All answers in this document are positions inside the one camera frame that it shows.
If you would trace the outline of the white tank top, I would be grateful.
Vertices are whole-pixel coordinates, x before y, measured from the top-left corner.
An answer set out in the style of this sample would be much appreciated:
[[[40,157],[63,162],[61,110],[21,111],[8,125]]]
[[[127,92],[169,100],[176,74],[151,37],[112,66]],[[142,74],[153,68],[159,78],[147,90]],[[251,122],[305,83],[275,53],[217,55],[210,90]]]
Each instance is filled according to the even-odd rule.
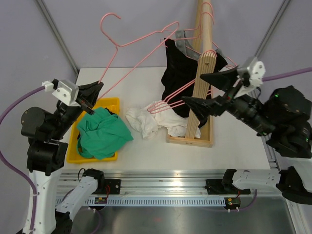
[[[172,109],[151,114],[146,108],[130,108],[125,114],[130,126],[141,132],[143,139],[152,139],[160,128],[164,127],[172,137],[186,135],[188,118],[180,117]]]

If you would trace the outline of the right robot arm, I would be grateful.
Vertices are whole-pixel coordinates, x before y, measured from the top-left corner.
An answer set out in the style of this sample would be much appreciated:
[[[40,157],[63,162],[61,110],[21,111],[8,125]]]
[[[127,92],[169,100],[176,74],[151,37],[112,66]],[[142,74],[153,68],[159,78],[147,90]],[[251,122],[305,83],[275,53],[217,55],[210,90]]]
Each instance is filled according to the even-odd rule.
[[[270,136],[267,145],[289,160],[290,167],[271,170],[227,169],[220,182],[208,183],[209,193],[246,194],[249,190],[280,192],[289,201],[312,202],[312,128],[309,119],[312,103],[293,86],[278,88],[262,103],[249,92],[263,83],[264,64],[235,67],[200,78],[223,91],[212,99],[183,97],[198,119],[228,112],[259,137]]]

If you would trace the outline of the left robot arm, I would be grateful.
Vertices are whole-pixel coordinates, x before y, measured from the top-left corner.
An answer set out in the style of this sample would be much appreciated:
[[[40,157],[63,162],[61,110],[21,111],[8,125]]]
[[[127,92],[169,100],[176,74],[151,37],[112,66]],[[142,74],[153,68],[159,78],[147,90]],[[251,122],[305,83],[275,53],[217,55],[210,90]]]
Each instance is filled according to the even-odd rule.
[[[28,179],[31,185],[29,210],[21,234],[68,234],[73,220],[85,200],[105,190],[104,173],[86,170],[79,184],[56,205],[58,181],[64,167],[68,143],[65,133],[85,112],[94,114],[93,107],[103,87],[102,82],[77,86],[67,80],[42,83],[42,89],[58,99],[50,113],[39,107],[27,109],[21,117],[21,134],[28,138]]]

